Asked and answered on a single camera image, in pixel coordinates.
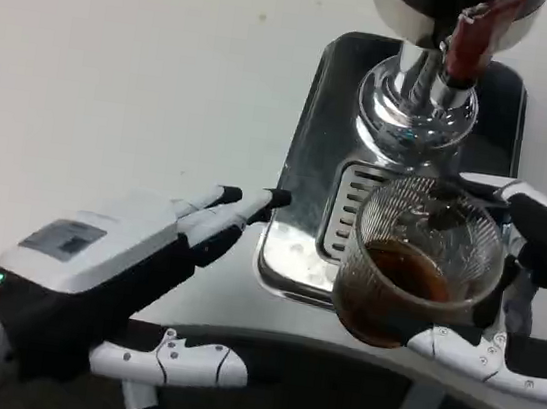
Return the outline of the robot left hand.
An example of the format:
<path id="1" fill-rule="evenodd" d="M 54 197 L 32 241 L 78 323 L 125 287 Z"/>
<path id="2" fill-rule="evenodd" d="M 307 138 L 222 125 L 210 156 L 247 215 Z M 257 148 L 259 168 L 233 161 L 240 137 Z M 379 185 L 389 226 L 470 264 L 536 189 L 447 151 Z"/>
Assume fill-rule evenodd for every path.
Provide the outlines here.
<path id="1" fill-rule="evenodd" d="M 289 191 L 198 201 L 130 196 L 57 219 L 0 256 L 0 324 L 19 375 L 73 378 L 129 318 L 228 252 L 248 225 L 291 204 Z"/>

